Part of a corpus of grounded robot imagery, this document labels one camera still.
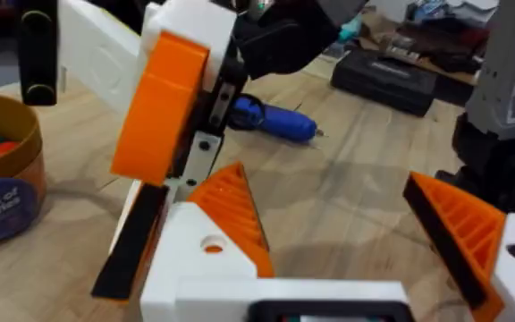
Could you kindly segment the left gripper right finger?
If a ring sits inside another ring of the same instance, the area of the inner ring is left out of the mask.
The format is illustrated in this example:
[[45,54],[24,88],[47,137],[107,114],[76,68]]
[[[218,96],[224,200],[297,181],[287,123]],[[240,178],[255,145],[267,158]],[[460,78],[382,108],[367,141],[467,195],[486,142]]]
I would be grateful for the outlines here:
[[515,321],[515,212],[412,172],[403,197],[475,321]]

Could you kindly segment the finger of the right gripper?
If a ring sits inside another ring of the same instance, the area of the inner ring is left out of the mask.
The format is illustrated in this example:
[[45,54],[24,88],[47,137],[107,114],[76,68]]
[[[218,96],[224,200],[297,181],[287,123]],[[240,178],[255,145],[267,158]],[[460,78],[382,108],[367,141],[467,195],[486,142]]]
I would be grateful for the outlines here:
[[167,178],[161,187],[132,182],[109,254],[91,290],[91,296],[110,301],[127,301],[136,287],[148,248],[157,243],[157,231],[164,212],[183,201],[211,173],[222,147],[220,134],[198,131],[184,161],[182,175]]

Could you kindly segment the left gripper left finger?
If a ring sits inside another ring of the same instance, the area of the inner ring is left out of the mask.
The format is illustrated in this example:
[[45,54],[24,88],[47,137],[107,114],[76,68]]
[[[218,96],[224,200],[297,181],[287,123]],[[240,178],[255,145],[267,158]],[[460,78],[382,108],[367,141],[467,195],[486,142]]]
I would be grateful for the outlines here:
[[139,298],[144,321],[176,321],[186,279],[274,276],[269,245],[243,164],[211,174],[168,210]]

